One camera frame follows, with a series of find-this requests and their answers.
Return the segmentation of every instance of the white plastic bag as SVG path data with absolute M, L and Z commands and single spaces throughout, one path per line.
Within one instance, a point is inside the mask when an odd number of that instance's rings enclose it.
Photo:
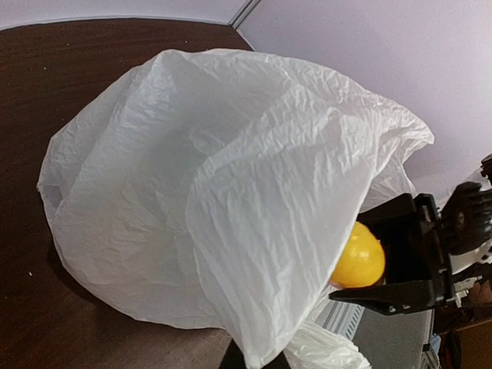
M 371 369 L 347 338 L 311 322 L 301 325 L 285 356 L 292 369 Z
M 138 320 L 223 327 L 258 368 L 314 306 L 373 178 L 432 140 L 329 68 L 168 51 L 52 138 L 38 189 L 91 293 Z

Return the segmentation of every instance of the dark brown table surface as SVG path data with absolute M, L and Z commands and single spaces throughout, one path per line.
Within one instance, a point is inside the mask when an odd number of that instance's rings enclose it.
M 36 182 L 49 138 L 162 50 L 248 45 L 226 26 L 97 20 L 0 32 L 0 367 L 216 368 L 221 331 L 137 322 L 60 265 Z

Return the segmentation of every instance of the yellow object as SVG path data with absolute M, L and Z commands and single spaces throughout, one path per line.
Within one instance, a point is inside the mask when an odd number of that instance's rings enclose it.
M 343 288 L 371 286 L 383 275 L 384 266 L 381 243 L 369 228 L 356 222 L 330 282 Z

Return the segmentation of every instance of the black plastic part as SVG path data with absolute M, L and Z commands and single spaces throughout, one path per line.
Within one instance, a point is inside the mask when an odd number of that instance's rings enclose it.
M 456 187 L 441 214 L 445 251 L 465 254 L 492 238 L 492 191 L 465 182 Z
M 234 340 L 231 341 L 227 351 L 225 351 L 224 358 L 218 369 L 246 369 L 244 355 Z M 281 352 L 280 355 L 278 355 L 270 364 L 267 364 L 264 369 L 291 369 L 291 366 L 289 365 L 285 354 Z
M 489 181 L 492 184 L 492 154 L 482 160 L 482 175 L 489 178 Z
M 464 271 L 453 275 L 453 282 L 465 281 L 469 278 L 483 277 L 482 281 L 492 279 L 492 265 L 475 263 Z
M 384 315 L 409 314 L 446 304 L 454 298 L 449 255 L 440 243 L 434 198 L 403 194 L 360 214 L 381 241 L 386 255 L 386 284 L 336 291 L 330 298 Z

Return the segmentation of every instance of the gray surface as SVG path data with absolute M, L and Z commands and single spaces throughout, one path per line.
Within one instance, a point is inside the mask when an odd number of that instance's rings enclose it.
M 425 311 L 385 317 L 366 309 L 354 343 L 373 369 L 418 369 L 431 315 Z

